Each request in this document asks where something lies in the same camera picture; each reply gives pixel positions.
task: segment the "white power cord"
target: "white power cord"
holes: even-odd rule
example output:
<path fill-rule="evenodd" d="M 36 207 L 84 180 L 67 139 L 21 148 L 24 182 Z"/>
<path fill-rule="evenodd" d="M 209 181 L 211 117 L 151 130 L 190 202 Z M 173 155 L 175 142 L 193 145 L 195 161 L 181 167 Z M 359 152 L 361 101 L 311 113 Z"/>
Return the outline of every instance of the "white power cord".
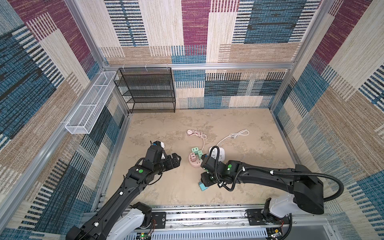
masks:
<path fill-rule="evenodd" d="M 238 136 L 247 136 L 247 135 L 249 135 L 249 131 L 246 129 L 241 130 L 240 132 L 231 133 L 228 136 L 226 136 L 225 138 L 223 138 L 220 142 L 218 142 L 216 144 L 216 146 L 218 146 L 222 141 L 224 141 L 225 139 L 227 139 L 229 137 L 234 139 L 234 138 L 237 138 Z"/>
<path fill-rule="evenodd" d="M 203 134 L 202 131 L 196 131 L 196 130 L 188 130 L 187 134 L 188 134 L 188 136 L 192 136 L 192 135 L 198 136 L 199 138 L 201 138 L 203 140 L 203 147 L 201 149 L 201 151 L 203 151 L 204 146 L 205 146 L 205 139 L 207 139 L 207 136 L 205 134 Z"/>

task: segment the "power strip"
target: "power strip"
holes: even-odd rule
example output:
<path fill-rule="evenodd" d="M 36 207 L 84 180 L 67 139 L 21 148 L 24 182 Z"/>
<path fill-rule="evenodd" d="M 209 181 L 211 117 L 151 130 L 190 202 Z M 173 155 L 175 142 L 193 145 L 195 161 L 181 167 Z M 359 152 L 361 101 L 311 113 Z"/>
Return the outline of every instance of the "power strip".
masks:
<path fill-rule="evenodd" d="M 222 162 L 225 159 L 225 151 L 224 151 L 224 148 L 222 148 L 222 147 L 219 147 L 219 149 L 220 149 L 220 155 L 218 157 L 218 160 Z M 216 156 L 217 156 L 217 149 L 215 148 L 212 151 L 211 157 L 216 159 Z"/>

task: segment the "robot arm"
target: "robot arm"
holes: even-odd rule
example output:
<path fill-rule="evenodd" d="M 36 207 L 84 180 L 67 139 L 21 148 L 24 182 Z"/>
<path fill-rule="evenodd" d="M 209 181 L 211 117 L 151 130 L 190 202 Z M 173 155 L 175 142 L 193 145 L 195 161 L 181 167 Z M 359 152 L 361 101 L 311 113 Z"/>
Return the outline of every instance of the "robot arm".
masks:
<path fill-rule="evenodd" d="M 273 169 L 240 161 L 228 161 L 224 164 L 209 155 L 204 155 L 201 167 L 206 171 L 201 174 L 201 182 L 206 187 L 218 184 L 219 187 L 233 191 L 236 183 L 254 183 L 286 191 L 288 194 L 282 198 L 267 199 L 266 209 L 263 212 L 266 220 L 282 218 L 299 209 L 311 214 L 323 214 L 324 202 L 339 197 L 344 190 L 339 179 L 327 174 L 312 173 L 299 164 L 294 169 Z M 318 177 L 334 180 L 339 184 L 339 190 L 332 196 L 324 198 L 323 182 Z"/>
<path fill-rule="evenodd" d="M 105 240 L 117 239 L 125 233 L 150 224 L 151 208 L 137 203 L 120 221 L 116 222 L 130 202 L 142 192 L 154 179 L 155 175 L 180 166 L 181 157 L 176 153 L 167 155 L 161 142 L 154 142 L 135 166 L 128 170 L 122 184 L 107 203 L 84 223 L 81 228 L 73 226 L 66 235 L 66 240 Z"/>

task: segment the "woven textile panel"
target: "woven textile panel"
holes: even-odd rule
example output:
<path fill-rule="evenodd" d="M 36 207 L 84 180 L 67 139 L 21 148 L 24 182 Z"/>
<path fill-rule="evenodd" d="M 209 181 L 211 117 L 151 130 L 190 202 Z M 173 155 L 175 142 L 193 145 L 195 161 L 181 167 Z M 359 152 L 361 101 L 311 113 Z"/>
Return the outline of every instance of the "woven textile panel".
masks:
<path fill-rule="evenodd" d="M 64 1 L 0 0 L 0 202 L 98 71 Z"/>
<path fill-rule="evenodd" d="M 98 66 L 63 0 L 0 0 L 0 46 L 1 202 Z M 0 239 L 60 239 L 77 224 L 95 198 L 122 115 L 110 97 L 91 134 L 65 137 Z"/>
<path fill-rule="evenodd" d="M 326 203 L 345 240 L 384 236 L 383 9 L 336 0 L 274 110 L 296 160 L 346 186 Z"/>
<path fill-rule="evenodd" d="M 123 120 L 112 94 L 90 134 L 67 133 L 0 239 L 59 240 L 79 226 L 92 210 Z"/>
<path fill-rule="evenodd" d="M 176 108 L 267 108 L 286 69 L 174 70 Z"/>
<path fill-rule="evenodd" d="M 321 0 L 79 0 L 109 64 L 291 61 Z"/>

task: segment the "mint green plug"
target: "mint green plug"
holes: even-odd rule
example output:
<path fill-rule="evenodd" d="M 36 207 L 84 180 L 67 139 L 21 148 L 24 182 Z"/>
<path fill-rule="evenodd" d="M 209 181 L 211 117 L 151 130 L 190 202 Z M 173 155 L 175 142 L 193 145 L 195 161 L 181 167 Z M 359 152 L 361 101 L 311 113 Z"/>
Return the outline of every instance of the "mint green plug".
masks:
<path fill-rule="evenodd" d="M 198 154 L 198 156 L 199 156 L 199 159 L 201 160 L 201 156 L 203 156 L 203 152 L 202 152 L 201 150 L 199 150 L 199 151 L 197 152 L 197 154 Z"/>
<path fill-rule="evenodd" d="M 198 147 L 192 148 L 192 152 L 195 153 L 195 155 L 197 155 L 198 151 L 199 151 Z"/>

